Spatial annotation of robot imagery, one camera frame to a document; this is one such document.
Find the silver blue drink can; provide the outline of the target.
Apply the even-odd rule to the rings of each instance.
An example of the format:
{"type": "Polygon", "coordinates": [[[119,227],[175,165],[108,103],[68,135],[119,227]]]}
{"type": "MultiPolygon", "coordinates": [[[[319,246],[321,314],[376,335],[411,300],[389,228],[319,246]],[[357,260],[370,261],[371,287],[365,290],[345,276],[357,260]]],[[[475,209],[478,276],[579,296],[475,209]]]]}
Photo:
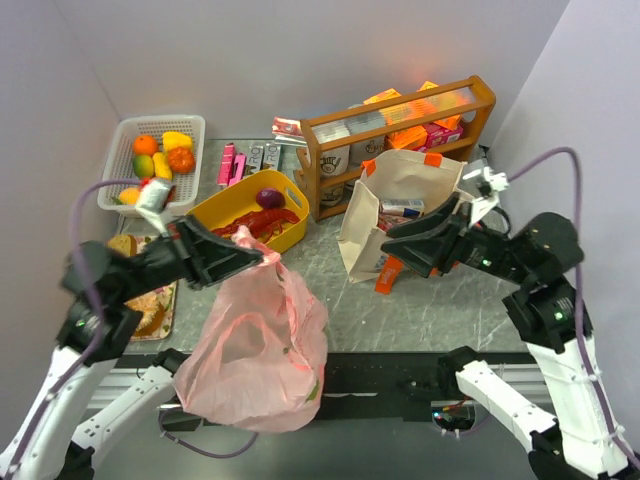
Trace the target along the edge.
{"type": "Polygon", "coordinates": [[[425,203],[421,199],[387,199],[379,204],[382,215],[418,218],[425,213],[425,203]]]}

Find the red snack bag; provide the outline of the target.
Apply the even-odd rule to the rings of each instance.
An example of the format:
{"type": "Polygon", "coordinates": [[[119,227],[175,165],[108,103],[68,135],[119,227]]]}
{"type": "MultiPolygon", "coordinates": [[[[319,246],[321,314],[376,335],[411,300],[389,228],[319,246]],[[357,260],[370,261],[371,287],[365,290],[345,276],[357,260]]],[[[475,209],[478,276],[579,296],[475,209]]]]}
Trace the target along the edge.
{"type": "Polygon", "coordinates": [[[384,232],[388,232],[391,228],[407,223],[408,221],[410,221],[410,218],[380,214],[378,216],[377,227],[384,232]]]}

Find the floral canvas tote bag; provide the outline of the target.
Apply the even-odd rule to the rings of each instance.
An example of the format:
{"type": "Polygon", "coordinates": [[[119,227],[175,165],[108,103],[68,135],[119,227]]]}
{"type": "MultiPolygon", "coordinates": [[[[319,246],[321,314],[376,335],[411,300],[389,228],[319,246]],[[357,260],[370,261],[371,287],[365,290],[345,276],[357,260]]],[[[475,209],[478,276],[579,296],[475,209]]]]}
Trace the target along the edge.
{"type": "Polygon", "coordinates": [[[419,199],[431,212],[454,192],[470,201],[472,196],[458,187],[464,166],[440,154],[411,150],[388,150],[363,163],[337,237],[351,283],[374,280],[377,292],[391,292],[408,267],[381,250],[388,236],[378,227],[380,203],[419,199]]]}

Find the purple toy onion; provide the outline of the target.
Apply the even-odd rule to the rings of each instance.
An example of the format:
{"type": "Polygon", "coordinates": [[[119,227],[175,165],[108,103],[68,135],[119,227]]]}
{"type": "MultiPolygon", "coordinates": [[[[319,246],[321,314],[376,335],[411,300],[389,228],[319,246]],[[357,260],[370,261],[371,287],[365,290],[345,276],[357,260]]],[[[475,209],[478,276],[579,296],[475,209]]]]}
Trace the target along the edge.
{"type": "Polygon", "coordinates": [[[261,189],[255,200],[262,209],[279,209],[286,204],[284,194],[275,188],[261,189]]]}

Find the pink plastic grocery bag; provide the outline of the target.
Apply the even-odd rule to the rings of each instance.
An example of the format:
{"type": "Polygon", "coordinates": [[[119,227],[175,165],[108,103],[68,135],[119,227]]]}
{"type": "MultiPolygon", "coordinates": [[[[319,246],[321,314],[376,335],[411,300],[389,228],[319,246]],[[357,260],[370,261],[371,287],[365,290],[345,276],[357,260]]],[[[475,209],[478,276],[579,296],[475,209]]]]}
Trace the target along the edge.
{"type": "Polygon", "coordinates": [[[248,228],[232,239],[264,257],[222,282],[174,388],[184,411],[213,423],[258,433],[296,431],[320,408],[328,310],[248,228]]]}

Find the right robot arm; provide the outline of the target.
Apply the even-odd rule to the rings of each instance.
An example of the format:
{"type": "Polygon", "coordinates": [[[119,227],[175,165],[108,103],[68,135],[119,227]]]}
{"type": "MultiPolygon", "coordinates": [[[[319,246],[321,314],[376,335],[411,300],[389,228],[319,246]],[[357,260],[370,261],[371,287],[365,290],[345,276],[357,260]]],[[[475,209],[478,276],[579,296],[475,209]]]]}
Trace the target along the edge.
{"type": "Polygon", "coordinates": [[[636,479],[639,456],[610,410],[579,285],[565,274],[584,259],[573,223],[543,212],[513,237],[471,218],[453,194],[435,211],[388,231],[382,250],[416,273],[463,264],[516,285],[503,304],[534,358],[554,410],[528,401],[468,346],[438,360],[446,395],[481,405],[522,445],[539,479],[636,479]]]}

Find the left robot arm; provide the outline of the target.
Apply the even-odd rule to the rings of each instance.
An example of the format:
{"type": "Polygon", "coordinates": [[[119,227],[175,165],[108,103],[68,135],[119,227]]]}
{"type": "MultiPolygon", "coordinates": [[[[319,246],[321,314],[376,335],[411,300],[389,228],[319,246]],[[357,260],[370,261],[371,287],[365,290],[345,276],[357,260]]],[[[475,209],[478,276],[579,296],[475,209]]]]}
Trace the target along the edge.
{"type": "Polygon", "coordinates": [[[175,395],[187,354],[169,348],[96,416],[82,418],[116,366],[142,314],[128,301],[178,280],[198,290],[261,263],[263,255],[208,231],[192,215],[169,223],[141,253],[126,257],[88,241],[70,254],[62,279],[75,299],[57,336],[49,370],[18,433],[1,455],[4,479],[90,479],[103,456],[142,415],[175,395]]]}

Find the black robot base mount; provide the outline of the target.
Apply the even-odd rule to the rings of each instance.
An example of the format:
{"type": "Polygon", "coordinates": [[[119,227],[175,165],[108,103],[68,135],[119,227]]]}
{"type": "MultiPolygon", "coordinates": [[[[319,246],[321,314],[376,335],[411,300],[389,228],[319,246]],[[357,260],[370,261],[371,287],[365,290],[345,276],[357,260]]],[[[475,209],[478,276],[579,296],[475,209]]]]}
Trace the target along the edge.
{"type": "Polygon", "coordinates": [[[440,358],[437,353],[332,352],[315,419],[429,422],[434,402],[460,397],[451,387],[440,387],[440,358]]]}

